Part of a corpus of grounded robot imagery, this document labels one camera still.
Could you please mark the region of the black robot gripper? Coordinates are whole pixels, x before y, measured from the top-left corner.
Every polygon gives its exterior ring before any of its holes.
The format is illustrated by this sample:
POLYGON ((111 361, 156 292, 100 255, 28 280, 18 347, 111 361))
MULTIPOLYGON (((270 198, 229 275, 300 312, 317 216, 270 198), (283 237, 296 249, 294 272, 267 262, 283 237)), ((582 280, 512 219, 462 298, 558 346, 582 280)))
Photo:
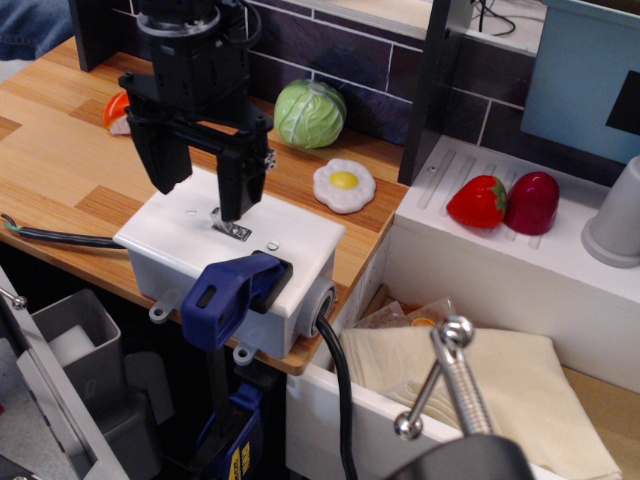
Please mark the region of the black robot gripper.
POLYGON ((274 163, 271 119, 249 99, 243 19, 140 19, 153 71, 126 73, 127 120, 152 184, 168 194, 192 174, 189 150, 217 157, 221 216, 240 220, 261 201, 274 163))

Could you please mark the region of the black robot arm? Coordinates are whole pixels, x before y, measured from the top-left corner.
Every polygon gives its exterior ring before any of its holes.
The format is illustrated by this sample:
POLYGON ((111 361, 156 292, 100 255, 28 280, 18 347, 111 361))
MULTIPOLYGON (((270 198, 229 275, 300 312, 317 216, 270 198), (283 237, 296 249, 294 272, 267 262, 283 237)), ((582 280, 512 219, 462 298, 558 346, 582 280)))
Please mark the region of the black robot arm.
POLYGON ((143 1, 137 26, 153 72, 126 73, 119 84, 152 184, 169 193, 191 175, 191 149, 208 152, 217 159, 221 219, 240 220, 260 202, 274 164, 273 121, 248 93, 259 13, 245 1, 143 1))

